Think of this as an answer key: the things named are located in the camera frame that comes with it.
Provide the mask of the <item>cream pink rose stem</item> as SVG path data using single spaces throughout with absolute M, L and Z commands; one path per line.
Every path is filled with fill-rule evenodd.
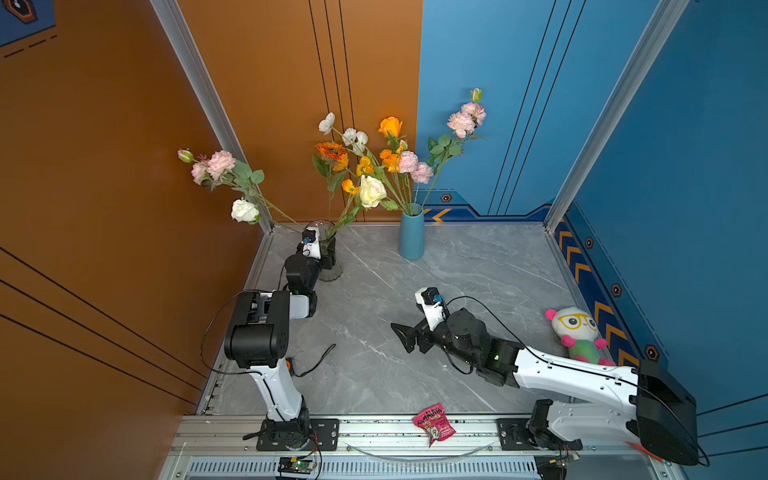
M 246 162 L 236 159 L 229 151 L 220 150 L 208 158 L 205 155 L 195 156 L 188 149 L 179 149 L 177 157 L 191 166 L 193 182 L 199 186 L 207 187 L 211 191 L 226 186 L 240 193 L 238 199 L 266 198 L 260 189 L 260 185 L 266 178 L 265 173 L 262 170 L 253 170 Z M 276 212 L 268 211 L 267 216 L 272 213 Z

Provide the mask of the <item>teal cylindrical vase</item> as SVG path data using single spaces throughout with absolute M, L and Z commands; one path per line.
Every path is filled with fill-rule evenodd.
M 425 221 L 423 207 L 411 203 L 401 214 L 399 253 L 407 260 L 418 260 L 425 249 Z

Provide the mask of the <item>pink rose spray stem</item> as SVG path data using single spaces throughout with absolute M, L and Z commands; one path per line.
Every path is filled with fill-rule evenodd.
M 423 196 L 421 206 L 426 205 L 437 179 L 448 161 L 461 156 L 467 142 L 482 139 L 482 136 L 477 134 L 477 130 L 483 125 L 487 117 L 482 99 L 483 90 L 481 88 L 471 89 L 470 101 L 449 116 L 447 127 L 450 132 L 439 138 L 428 138 L 429 156 L 425 163 L 431 169 L 432 176 L 428 182 L 429 188 Z

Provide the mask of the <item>white flower stem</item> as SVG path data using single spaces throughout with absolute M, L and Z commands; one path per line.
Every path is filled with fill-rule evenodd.
M 345 146 L 349 151 L 349 177 L 351 176 L 351 173 L 355 171 L 355 167 L 357 166 L 358 161 L 363 156 L 368 156 L 371 158 L 374 164 L 374 173 L 371 174 L 371 176 L 374 176 L 375 178 L 382 181 L 383 174 L 379 170 L 379 168 L 381 167 L 380 160 L 379 160 L 379 153 L 376 154 L 369 148 L 368 135 L 364 131 L 357 130 L 354 128 L 348 128 L 345 131 L 341 132 L 335 127 L 335 120 L 336 120 L 336 117 L 334 114 L 332 113 L 328 114 L 320 122 L 319 131 L 324 135 L 338 134 L 340 136 L 340 140 L 335 143 L 339 143 Z M 398 203 L 394 201 L 393 198 L 391 197 L 391 193 L 389 192 L 389 189 L 387 188 L 386 185 L 385 187 L 387 190 L 387 198 L 383 200 L 377 207 L 384 208 L 388 211 L 393 211 L 393 210 L 403 211 L 400 209 Z

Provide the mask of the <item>orange gerbera stem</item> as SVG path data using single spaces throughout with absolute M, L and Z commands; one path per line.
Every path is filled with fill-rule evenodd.
M 321 142 L 315 145 L 316 153 L 312 156 L 315 170 L 326 180 L 329 198 L 342 188 L 349 179 L 349 151 L 335 142 Z

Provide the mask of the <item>orange yellow small flower stem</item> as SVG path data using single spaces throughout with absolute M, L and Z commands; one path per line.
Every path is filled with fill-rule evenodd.
M 402 156 L 392 150 L 385 149 L 379 153 L 383 174 L 382 182 L 387 186 L 391 197 L 403 211 L 408 211 L 413 200 L 413 185 L 409 173 L 400 170 Z

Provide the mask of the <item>clear glass vase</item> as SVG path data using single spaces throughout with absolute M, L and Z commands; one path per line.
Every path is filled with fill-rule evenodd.
M 336 252 L 336 225 L 330 220 L 318 219 L 308 223 L 304 229 L 304 251 L 319 260 L 319 280 L 332 282 L 343 272 Z

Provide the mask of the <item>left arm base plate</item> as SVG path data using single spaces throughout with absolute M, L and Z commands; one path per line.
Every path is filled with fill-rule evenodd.
M 262 422 L 256 442 L 257 451 L 308 451 L 319 447 L 322 452 L 335 451 L 339 437 L 338 419 L 309 419 Z

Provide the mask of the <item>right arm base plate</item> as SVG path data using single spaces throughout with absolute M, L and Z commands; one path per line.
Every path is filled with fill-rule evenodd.
M 503 451 L 583 449 L 581 440 L 566 441 L 552 433 L 545 420 L 507 417 L 497 419 L 496 426 Z

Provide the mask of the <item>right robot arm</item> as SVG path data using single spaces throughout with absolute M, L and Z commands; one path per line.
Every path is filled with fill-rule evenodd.
M 407 352 L 436 347 L 495 386 L 569 397 L 567 403 L 536 402 L 526 429 L 540 449 L 608 440 L 638 445 L 679 465 L 700 460 L 696 400 L 658 363 L 604 366 L 546 354 L 490 335 L 466 309 L 444 314 L 439 305 L 415 326 L 394 323 L 391 328 Z

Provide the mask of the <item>yellow rose stem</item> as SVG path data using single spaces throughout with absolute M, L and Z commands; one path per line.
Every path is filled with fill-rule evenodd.
M 381 133 L 387 141 L 385 149 L 392 150 L 398 154 L 408 150 L 407 142 L 401 136 L 402 127 L 403 122 L 394 116 L 385 117 L 380 121 L 378 132 Z

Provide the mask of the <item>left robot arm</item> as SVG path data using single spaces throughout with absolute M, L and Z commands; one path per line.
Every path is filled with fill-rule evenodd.
M 267 406 L 261 427 L 243 436 L 262 451 L 319 449 L 309 411 L 287 361 L 290 322 L 310 318 L 322 270 L 318 230 L 307 228 L 296 253 L 286 258 L 287 285 L 274 291 L 239 293 L 224 339 L 224 353 L 256 384 Z

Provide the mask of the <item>yellow poppy flower stem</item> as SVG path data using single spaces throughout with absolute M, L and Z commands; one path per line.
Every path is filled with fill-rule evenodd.
M 363 156 L 351 176 L 340 183 L 341 190 L 346 194 L 344 208 L 335 222 L 335 230 L 339 231 L 357 220 L 357 217 L 367 210 L 363 205 L 362 177 L 374 173 L 374 164 L 370 157 Z

